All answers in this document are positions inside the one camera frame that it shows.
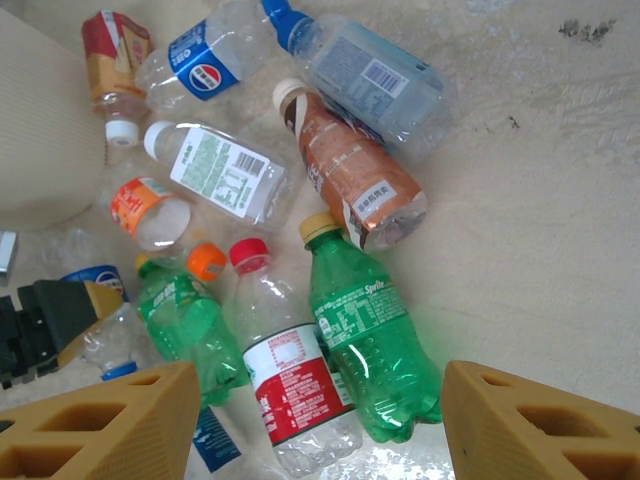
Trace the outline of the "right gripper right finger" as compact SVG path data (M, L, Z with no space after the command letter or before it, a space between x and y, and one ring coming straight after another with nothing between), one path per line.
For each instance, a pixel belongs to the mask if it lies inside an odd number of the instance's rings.
M636 479L639 417L468 361L444 373L441 409L459 479Z

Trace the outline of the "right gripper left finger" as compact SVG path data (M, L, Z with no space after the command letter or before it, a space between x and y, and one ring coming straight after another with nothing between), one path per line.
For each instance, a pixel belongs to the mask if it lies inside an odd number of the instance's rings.
M181 479L200 410L174 362L5 410L4 479Z

